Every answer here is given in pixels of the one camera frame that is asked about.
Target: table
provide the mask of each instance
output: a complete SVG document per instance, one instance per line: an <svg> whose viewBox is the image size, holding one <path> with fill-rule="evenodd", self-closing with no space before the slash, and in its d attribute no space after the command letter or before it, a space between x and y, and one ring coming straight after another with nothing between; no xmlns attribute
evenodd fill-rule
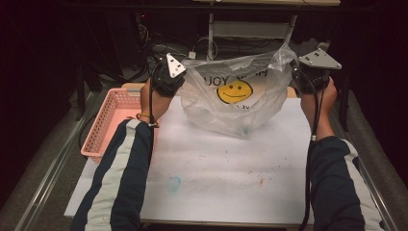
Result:
<svg viewBox="0 0 408 231"><path fill-rule="evenodd" d="M298 226L310 136L299 104L288 98L278 115L240 140L191 125L176 97L161 118L142 221ZM66 216L74 216L95 168L88 160Z"/></svg>

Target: pink plastic basket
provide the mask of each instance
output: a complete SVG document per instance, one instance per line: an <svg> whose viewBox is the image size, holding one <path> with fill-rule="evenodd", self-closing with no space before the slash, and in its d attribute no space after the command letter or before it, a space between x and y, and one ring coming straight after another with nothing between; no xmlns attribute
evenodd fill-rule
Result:
<svg viewBox="0 0 408 231"><path fill-rule="evenodd" d="M139 90L109 90L90 128L81 153L99 163L115 133L117 125L127 116L136 117L139 112Z"/></svg>

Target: dark background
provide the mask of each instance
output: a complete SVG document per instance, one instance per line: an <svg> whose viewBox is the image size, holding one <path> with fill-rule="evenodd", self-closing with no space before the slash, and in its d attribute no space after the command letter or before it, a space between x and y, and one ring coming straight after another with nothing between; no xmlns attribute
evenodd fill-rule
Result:
<svg viewBox="0 0 408 231"><path fill-rule="evenodd" d="M405 12L408 9L403 1L344 0L342 5L376 6L378 10L347 16L301 15L293 32L293 41L331 40L329 53L344 65L344 70L334 75L338 88L342 87L347 72L351 90L375 136L402 180L408 184L405 135L408 128L405 99L408 90L405 76L408 20ZM78 63L86 63L85 78L90 85L97 82L96 73L122 74L122 63L113 46L107 18L103 13L93 13L86 22L80 14L60 9L51 0L0 3L0 174L3 178L0 207L12 193L41 142L71 107L68 98L75 90ZM282 16L272 18L256 13L237 17L248 18L285 20ZM148 13L145 20L150 30L189 46L197 41L198 36L205 36L208 28L208 15L200 13L181 16ZM102 47L96 45L95 37ZM89 63L102 70L92 69Z"/></svg>

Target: sleeve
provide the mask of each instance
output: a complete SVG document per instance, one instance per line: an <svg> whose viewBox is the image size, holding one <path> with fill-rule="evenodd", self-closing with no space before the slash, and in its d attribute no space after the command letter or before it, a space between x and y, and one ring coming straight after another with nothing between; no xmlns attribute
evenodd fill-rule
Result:
<svg viewBox="0 0 408 231"><path fill-rule="evenodd" d="M139 228L151 139L145 122L126 119L117 126L71 230Z"/></svg>
<svg viewBox="0 0 408 231"><path fill-rule="evenodd" d="M322 139L311 158L314 230L384 230L351 143L337 137Z"/></svg>

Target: plastic bag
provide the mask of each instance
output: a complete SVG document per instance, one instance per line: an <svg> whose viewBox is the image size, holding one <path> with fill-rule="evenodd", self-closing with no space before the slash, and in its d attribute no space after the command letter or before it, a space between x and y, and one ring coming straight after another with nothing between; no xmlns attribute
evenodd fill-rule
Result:
<svg viewBox="0 0 408 231"><path fill-rule="evenodd" d="M183 61L187 73L178 90L192 123L245 138L282 108L292 80L295 53L284 43L266 54L216 62Z"/></svg>

